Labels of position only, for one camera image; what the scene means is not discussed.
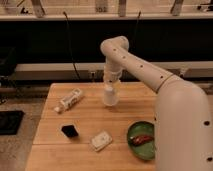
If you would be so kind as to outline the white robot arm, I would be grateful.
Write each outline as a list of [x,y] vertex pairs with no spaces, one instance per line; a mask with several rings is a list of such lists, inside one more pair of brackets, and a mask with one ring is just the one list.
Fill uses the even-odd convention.
[[156,171],[213,171],[213,115],[196,84],[128,52],[124,36],[104,40],[103,103],[118,103],[115,84],[127,70],[156,94]]

